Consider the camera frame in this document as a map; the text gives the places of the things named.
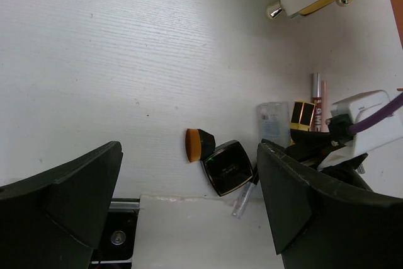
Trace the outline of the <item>clear plastic tube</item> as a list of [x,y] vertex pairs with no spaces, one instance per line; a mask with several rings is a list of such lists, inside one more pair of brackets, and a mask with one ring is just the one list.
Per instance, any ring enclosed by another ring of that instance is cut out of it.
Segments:
[[290,145],[290,116],[287,102],[262,103],[257,107],[257,116],[259,140],[269,140],[284,148]]

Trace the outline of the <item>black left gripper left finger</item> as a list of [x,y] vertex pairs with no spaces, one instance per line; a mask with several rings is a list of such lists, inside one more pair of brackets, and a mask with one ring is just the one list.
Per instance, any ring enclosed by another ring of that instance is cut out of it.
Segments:
[[122,164],[111,141],[1,187],[1,268],[87,268]]

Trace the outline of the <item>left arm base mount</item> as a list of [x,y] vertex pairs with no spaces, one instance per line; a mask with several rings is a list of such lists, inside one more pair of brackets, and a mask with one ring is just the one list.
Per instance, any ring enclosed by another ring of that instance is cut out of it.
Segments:
[[131,268],[140,200],[116,198],[111,201],[98,249],[89,268]]

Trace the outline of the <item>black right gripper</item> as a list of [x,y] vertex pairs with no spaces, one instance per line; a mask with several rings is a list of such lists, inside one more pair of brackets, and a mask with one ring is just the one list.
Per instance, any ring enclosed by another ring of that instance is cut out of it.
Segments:
[[329,132],[291,130],[290,135],[293,144],[289,146],[289,156],[292,159],[349,185],[371,189],[358,172],[368,157],[366,152],[353,156],[350,147],[332,145]]

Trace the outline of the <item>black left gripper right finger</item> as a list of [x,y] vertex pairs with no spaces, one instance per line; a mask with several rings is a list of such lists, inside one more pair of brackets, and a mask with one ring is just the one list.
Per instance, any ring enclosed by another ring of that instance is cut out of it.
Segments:
[[258,146],[258,175],[285,268],[401,268],[402,200]]

